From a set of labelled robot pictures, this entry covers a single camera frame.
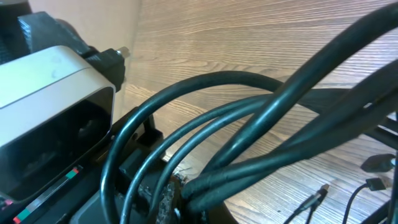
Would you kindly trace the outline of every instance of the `metal connector tip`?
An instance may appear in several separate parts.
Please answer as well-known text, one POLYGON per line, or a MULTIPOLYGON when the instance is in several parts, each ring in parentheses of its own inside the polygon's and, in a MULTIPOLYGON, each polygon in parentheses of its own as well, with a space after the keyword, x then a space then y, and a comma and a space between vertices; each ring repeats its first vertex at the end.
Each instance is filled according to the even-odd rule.
POLYGON ((121 47, 117 49, 116 52, 124 59, 130 57, 130 50, 127 47, 121 47))

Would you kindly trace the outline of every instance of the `cable bundle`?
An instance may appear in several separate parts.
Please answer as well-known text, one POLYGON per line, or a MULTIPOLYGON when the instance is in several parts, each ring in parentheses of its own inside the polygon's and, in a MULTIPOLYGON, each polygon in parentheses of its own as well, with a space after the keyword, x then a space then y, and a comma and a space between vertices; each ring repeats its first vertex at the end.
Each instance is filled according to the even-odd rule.
POLYGON ((211 158, 201 175, 182 191, 187 212, 208 210, 246 189, 275 170, 311 159, 360 134, 398 149, 396 136, 380 128, 396 129, 386 118, 398 109, 398 60, 382 67, 350 90, 311 90, 339 64, 370 42, 398 26, 398 3, 376 10, 355 22, 301 66, 285 83, 249 72, 223 71, 180 81, 150 97, 138 107, 115 137, 101 178, 101 203, 108 223, 119 222, 114 202, 114 181, 121 151, 138 126, 168 102, 193 91, 218 85, 246 85, 274 92, 253 96, 215 108, 177 129, 146 158, 127 191, 121 223, 128 223, 132 201, 149 167, 183 135, 212 120, 194 134, 169 160, 155 188, 150 212, 156 209, 160 194, 173 170, 199 143, 220 128, 253 114, 244 126, 211 158), (272 152, 229 165, 242 152, 268 132, 294 104, 301 104, 320 116, 272 152))

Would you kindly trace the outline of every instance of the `green marking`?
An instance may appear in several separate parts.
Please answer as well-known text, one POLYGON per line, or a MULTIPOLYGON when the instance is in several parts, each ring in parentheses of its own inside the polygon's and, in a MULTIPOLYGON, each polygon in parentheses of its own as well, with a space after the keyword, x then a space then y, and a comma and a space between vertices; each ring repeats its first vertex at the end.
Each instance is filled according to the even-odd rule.
POLYGON ((20 221, 23 221, 28 215, 30 215, 30 211, 28 209, 23 209, 23 211, 20 212, 20 214, 17 215, 20 221))
POLYGON ((76 176, 76 173, 75 171, 71 170, 65 176, 68 177, 68 179, 72 179, 74 176, 76 176))

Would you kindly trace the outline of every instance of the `thick black cable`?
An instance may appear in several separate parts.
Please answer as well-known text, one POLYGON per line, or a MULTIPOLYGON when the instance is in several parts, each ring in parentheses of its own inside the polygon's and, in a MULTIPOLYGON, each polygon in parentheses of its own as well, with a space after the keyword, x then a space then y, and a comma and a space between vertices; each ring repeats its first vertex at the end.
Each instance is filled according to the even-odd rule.
POLYGON ((101 176, 101 206, 107 223, 118 223, 119 215, 114 201, 116 179, 121 152, 131 135, 144 120, 166 103, 187 93, 211 86, 237 84, 274 90, 275 80, 250 72, 222 71, 199 75, 173 84, 143 102, 131 115, 122 130, 115 137, 101 176))
POLYGON ((348 116, 354 116, 355 112, 368 103, 372 103, 398 86, 397 79, 398 60, 395 60, 359 82, 345 97, 333 104, 320 116, 317 116, 291 138, 284 141, 281 147, 292 146, 298 142, 314 138, 346 120, 348 116))
POLYGON ((264 104, 264 100, 257 100, 252 102, 249 105, 242 106, 240 108, 236 108, 232 110, 214 121, 207 124, 197 133, 195 133, 188 141, 186 141, 169 159, 166 166, 164 167, 162 174, 160 175, 154 192, 152 193, 152 198, 150 202, 150 211, 153 211, 158 205, 160 201, 160 195, 163 191, 164 186, 170 179, 170 176, 173 174, 175 168, 177 168, 178 164, 182 161, 182 159, 188 155, 196 146, 199 145, 206 138, 217 132, 219 129, 231 124, 232 122, 241 119, 247 115, 253 114, 256 110, 260 108, 261 105, 264 104))
POLYGON ((398 26, 398 3, 364 16, 301 66, 216 153, 203 172, 227 166, 263 134, 316 83, 370 42, 398 26))
MULTIPOLYGON (((204 181, 205 185, 207 182, 225 182, 243 177, 248 178, 249 175, 256 175, 257 177, 267 176, 280 167, 293 164, 302 159, 310 159, 313 156, 356 138, 367 129, 377 126, 385 116, 397 107, 397 100, 398 94, 394 91, 388 97, 363 109, 361 113, 358 113, 357 117, 315 139, 300 142, 283 151, 275 150, 264 156, 202 174, 193 180, 196 182, 194 184, 198 184, 201 181, 204 181)), ((228 187, 233 187, 233 184, 235 184, 234 181, 213 188, 194 198, 188 203, 188 210, 192 213, 198 213, 221 203, 229 196, 230 192, 227 189, 228 187)))
MULTIPOLYGON (((398 85, 398 83, 395 82, 395 80, 397 80, 397 74, 398 60, 380 68, 378 71, 357 84, 347 94, 345 94, 344 97, 338 100, 337 103, 333 104, 332 107, 328 108, 320 116, 317 116, 314 120, 305 125, 300 131, 283 142, 275 150, 284 150, 294 144, 298 144, 308 139, 313 139, 334 126, 339 125, 341 122, 356 116, 356 112, 362 110, 365 105, 381 98, 386 94, 386 92, 391 91, 398 85)), ((392 140, 388 143, 397 143, 396 139, 393 140, 392 138, 389 138, 389 136, 386 135, 387 133, 383 135, 379 134, 383 133, 383 131, 385 130, 376 128, 376 130, 368 132, 371 136, 378 137, 378 139, 385 136, 384 140, 392 140)), ((221 181, 221 179, 217 180, 217 182, 204 182, 200 179, 197 181, 193 180, 184 187, 182 192, 183 198, 189 198, 192 194, 198 194, 214 185, 221 184, 219 181, 221 181)))
POLYGON ((219 106, 217 108, 214 108, 196 118, 193 118, 190 122, 184 124, 177 130, 175 130, 172 134, 167 136, 164 141, 160 145, 158 145, 145 159, 145 161, 142 163, 140 166, 139 170, 136 172, 134 175, 133 180, 130 183, 130 186, 127 190, 127 194, 124 200, 124 206, 123 210, 121 213, 121 223, 128 223, 127 221, 129 220, 129 212, 132 209, 132 202, 135 197, 135 193, 137 192, 139 185, 141 181, 143 180, 146 172, 152 167, 152 165, 156 162, 156 160, 160 159, 162 154, 176 141, 178 141, 182 136, 186 135, 193 129, 199 127, 200 125, 206 123, 207 121, 210 121, 214 118, 217 118, 233 109, 249 105, 253 102, 256 102, 258 100, 263 100, 264 96, 259 95, 259 96, 251 96, 247 97, 242 100, 237 100, 231 103, 227 103, 225 105, 219 106))

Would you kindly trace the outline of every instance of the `wooden surface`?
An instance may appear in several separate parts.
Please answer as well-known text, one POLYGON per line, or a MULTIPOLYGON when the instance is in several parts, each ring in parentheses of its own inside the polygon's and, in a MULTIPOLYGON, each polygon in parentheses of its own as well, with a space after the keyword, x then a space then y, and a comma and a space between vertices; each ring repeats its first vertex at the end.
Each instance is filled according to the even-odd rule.
MULTIPOLYGON (((359 17, 391 1, 380 0, 142 0, 134 54, 127 78, 124 111, 185 78, 220 70, 257 72, 286 81, 315 52, 359 17)), ((366 47, 327 76, 317 88, 349 88, 397 58, 397 31, 366 47)), ((165 136, 192 118, 224 103, 266 91, 230 85, 197 91, 155 114, 165 136)), ((265 154, 316 116, 295 106, 238 160, 265 154)), ((194 178, 210 157, 244 123, 218 131, 198 146, 178 170, 194 178)), ((167 151, 168 159, 188 134, 167 151)), ((330 193, 312 223, 341 223, 351 193, 369 177, 359 166, 371 155, 392 152, 361 136, 310 161, 277 171, 229 198, 240 223, 282 223, 323 184, 330 193)), ((353 203, 349 223, 359 223, 389 198, 390 191, 363 190, 353 203)), ((304 223, 307 212, 294 220, 304 223)))

